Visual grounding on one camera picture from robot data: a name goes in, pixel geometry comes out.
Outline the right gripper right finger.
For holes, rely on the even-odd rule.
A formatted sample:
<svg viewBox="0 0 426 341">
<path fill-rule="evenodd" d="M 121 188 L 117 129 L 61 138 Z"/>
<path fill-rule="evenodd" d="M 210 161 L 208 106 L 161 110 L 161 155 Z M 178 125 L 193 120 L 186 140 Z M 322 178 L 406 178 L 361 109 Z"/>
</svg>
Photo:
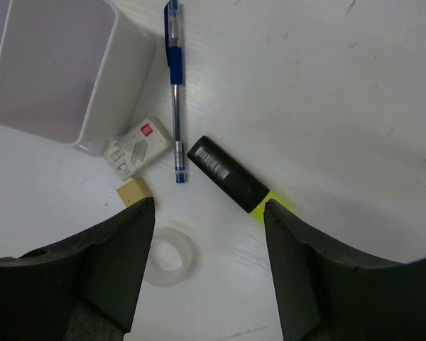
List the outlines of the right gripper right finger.
<svg viewBox="0 0 426 341">
<path fill-rule="evenodd" d="M 426 340 L 426 258 L 360 251 L 275 200 L 264 227 L 284 340 Z"/>
</svg>

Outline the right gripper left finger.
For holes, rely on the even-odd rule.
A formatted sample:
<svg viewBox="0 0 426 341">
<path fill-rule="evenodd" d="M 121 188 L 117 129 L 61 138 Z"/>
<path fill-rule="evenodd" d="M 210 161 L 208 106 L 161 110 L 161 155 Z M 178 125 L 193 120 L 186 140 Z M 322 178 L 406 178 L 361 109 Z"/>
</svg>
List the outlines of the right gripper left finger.
<svg viewBox="0 0 426 341">
<path fill-rule="evenodd" d="M 122 340 L 155 227 L 146 197 L 18 258 L 0 258 L 0 340 Z"/>
</svg>

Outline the black yellow highlighter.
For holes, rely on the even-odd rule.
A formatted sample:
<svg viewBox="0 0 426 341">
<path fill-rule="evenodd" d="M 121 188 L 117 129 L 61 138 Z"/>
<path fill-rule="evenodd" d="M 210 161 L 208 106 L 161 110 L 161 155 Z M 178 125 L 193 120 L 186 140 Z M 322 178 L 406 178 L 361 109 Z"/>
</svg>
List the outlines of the black yellow highlighter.
<svg viewBox="0 0 426 341">
<path fill-rule="evenodd" d="M 295 211 L 252 172 L 208 136 L 202 136 L 187 157 L 241 209 L 261 224 L 269 200 Z"/>
</svg>

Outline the blue gel pen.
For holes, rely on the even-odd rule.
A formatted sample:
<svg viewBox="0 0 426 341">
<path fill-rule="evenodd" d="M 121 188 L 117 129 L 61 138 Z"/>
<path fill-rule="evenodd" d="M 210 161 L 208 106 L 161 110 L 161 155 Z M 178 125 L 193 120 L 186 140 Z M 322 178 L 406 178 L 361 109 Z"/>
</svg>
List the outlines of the blue gel pen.
<svg viewBox="0 0 426 341">
<path fill-rule="evenodd" d="M 182 119 L 185 115 L 185 51 L 182 36 L 182 9 L 179 1 L 168 1 L 164 7 L 165 52 L 170 72 L 173 108 L 175 182 L 185 183 L 186 160 Z"/>
</svg>

